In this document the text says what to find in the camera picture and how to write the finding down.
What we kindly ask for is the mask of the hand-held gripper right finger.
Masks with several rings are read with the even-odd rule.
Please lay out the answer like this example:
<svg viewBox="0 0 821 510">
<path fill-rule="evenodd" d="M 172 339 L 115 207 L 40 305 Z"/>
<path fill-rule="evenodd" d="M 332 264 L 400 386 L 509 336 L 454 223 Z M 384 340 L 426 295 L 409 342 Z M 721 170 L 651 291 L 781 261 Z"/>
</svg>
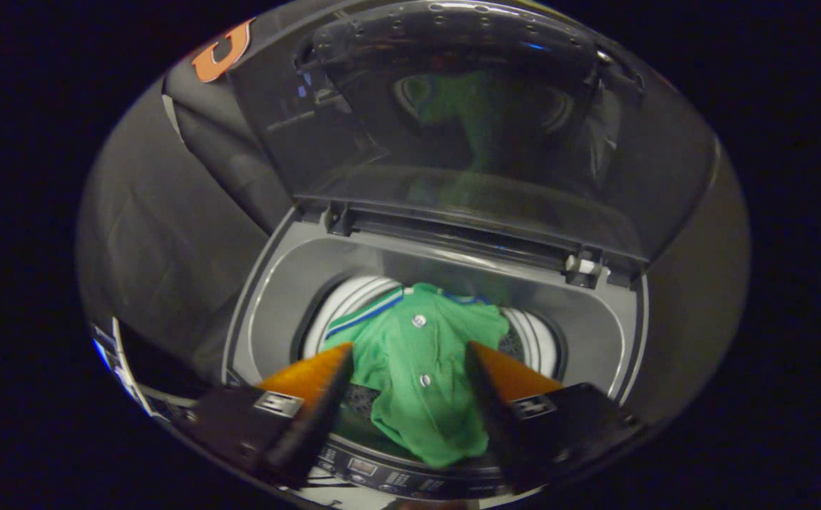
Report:
<svg viewBox="0 0 821 510">
<path fill-rule="evenodd" d="M 645 436 L 645 422 L 589 382 L 565 385 L 477 342 L 465 347 L 476 409 L 513 490 L 568 485 L 608 467 Z"/>
</svg>

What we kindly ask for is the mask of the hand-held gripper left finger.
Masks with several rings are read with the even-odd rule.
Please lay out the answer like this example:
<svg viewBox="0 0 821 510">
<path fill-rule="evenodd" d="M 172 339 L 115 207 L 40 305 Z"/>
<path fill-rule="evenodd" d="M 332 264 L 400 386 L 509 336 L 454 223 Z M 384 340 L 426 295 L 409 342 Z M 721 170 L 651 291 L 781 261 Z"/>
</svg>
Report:
<svg viewBox="0 0 821 510">
<path fill-rule="evenodd" d="M 354 373 L 354 344 L 303 359 L 255 385 L 218 385 L 171 421 L 184 443 L 265 485 L 301 487 Z"/>
</svg>

